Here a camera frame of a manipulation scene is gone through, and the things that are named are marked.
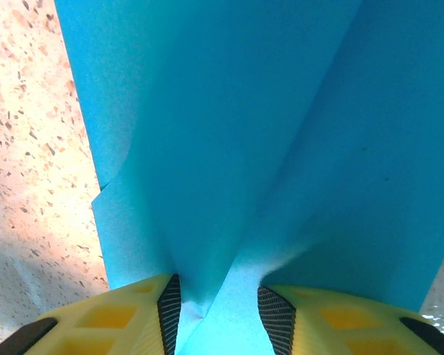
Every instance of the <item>terrazzo floor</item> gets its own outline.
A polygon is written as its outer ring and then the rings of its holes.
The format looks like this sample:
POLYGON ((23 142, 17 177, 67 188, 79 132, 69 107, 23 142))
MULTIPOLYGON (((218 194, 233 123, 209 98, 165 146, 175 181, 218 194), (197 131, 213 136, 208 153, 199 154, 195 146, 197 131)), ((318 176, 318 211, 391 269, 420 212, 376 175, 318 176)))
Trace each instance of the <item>terrazzo floor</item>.
MULTIPOLYGON (((97 194, 53 0, 0 0, 0 342, 107 290, 97 194)), ((444 331, 444 263, 422 313, 444 331)))

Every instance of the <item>blue sheet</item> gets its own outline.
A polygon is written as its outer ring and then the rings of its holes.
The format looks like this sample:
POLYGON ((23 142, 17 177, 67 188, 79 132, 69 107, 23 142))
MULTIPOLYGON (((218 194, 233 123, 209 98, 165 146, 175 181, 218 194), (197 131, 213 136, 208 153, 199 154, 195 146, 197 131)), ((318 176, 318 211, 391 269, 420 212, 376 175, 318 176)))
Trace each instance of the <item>blue sheet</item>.
POLYGON ((179 273, 179 354, 272 354, 259 283, 419 309, 444 258, 444 1, 56 4, 110 285, 179 273))

